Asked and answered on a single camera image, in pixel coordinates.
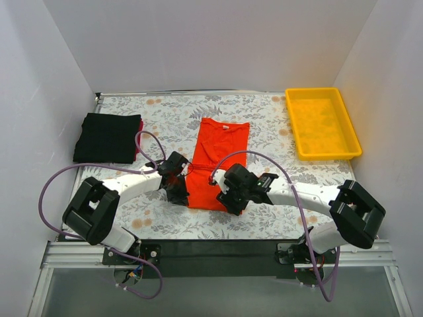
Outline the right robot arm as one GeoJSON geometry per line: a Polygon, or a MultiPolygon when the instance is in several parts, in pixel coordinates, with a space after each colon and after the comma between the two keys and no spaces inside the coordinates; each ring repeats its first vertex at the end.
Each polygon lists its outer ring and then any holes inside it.
{"type": "Polygon", "coordinates": [[[214,172],[211,184],[219,186],[217,200],[233,215],[240,215],[249,202],[254,202],[298,207],[330,217],[329,223],[309,229],[292,248],[312,249],[315,255],[346,244],[372,248],[386,215],[385,208],[354,180],[339,186],[293,184],[277,174],[256,176],[234,164],[229,170],[214,172]]]}

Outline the folded black t-shirt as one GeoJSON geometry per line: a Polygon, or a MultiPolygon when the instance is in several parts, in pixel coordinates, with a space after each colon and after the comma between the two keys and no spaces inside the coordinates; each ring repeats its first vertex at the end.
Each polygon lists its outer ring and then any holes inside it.
{"type": "Polygon", "coordinates": [[[142,125],[139,114],[88,113],[81,125],[73,162],[131,164],[136,155],[135,135],[142,125]]]}

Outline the aluminium frame rail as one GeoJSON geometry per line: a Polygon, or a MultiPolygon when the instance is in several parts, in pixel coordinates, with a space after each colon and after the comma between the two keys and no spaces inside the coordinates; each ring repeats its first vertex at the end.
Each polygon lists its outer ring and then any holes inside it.
{"type": "Polygon", "coordinates": [[[299,279],[163,277],[130,265],[101,246],[51,242],[29,310],[31,316],[411,316],[390,244],[341,249],[327,302],[299,279]]]}

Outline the orange t-shirt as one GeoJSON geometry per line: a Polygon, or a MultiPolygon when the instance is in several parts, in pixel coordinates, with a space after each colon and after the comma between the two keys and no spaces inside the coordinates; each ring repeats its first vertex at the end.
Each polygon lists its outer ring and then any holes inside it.
{"type": "Polygon", "coordinates": [[[249,123],[222,123],[211,118],[202,118],[192,159],[192,171],[186,177],[189,208],[226,212],[226,208],[217,200],[219,186],[209,184],[210,176],[221,160],[224,160],[220,166],[222,170],[227,170],[236,163],[247,165],[246,153],[230,158],[227,155],[247,150],[249,131],[249,123]]]}

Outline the floral patterned table mat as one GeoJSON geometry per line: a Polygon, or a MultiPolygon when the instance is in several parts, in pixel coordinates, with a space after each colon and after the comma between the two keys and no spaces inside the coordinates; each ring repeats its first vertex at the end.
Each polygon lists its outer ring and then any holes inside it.
{"type": "MultiPolygon", "coordinates": [[[[250,125],[248,169],[255,174],[286,171],[294,182],[339,185],[353,178],[348,161],[302,162],[295,150],[285,96],[275,94],[164,94],[103,96],[102,114],[139,114],[145,155],[159,159],[173,151],[191,159],[202,118],[250,125]]],[[[297,238],[303,223],[321,225],[322,214],[289,206],[250,204],[240,216],[173,205],[164,191],[149,192],[119,207],[115,221],[142,239],[297,238]]]]}

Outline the yellow plastic bin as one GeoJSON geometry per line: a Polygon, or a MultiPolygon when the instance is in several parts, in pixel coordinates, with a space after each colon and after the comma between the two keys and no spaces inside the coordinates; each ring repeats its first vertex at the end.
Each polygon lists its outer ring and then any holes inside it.
{"type": "Polygon", "coordinates": [[[350,160],[362,154],[337,88],[288,88],[285,96],[299,160],[350,160]]]}

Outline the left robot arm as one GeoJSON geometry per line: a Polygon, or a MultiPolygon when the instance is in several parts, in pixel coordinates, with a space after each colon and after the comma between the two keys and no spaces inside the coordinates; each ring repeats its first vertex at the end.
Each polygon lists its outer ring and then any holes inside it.
{"type": "Polygon", "coordinates": [[[141,194],[166,191],[169,203],[188,205],[188,190],[182,173],[189,161],[178,152],[155,163],[147,163],[136,173],[109,180],[86,178],[63,214],[63,222],[91,245],[103,244],[136,256],[139,238],[114,222],[120,205],[141,194]]]}

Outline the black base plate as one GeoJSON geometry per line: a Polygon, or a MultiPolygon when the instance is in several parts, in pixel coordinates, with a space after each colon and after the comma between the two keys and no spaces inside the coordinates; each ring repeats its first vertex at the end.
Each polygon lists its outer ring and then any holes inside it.
{"type": "Polygon", "coordinates": [[[310,265],[284,263],[293,240],[143,240],[133,256],[155,265],[163,277],[276,277],[316,284],[310,265]]]}

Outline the folded red t-shirt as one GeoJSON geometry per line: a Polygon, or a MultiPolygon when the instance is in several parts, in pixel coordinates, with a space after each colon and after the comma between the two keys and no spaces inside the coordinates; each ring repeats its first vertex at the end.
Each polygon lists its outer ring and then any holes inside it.
{"type": "Polygon", "coordinates": [[[140,119],[138,131],[135,135],[135,155],[134,159],[137,158],[137,155],[140,153],[140,145],[141,145],[141,131],[143,130],[144,122],[142,119],[140,119]]]}

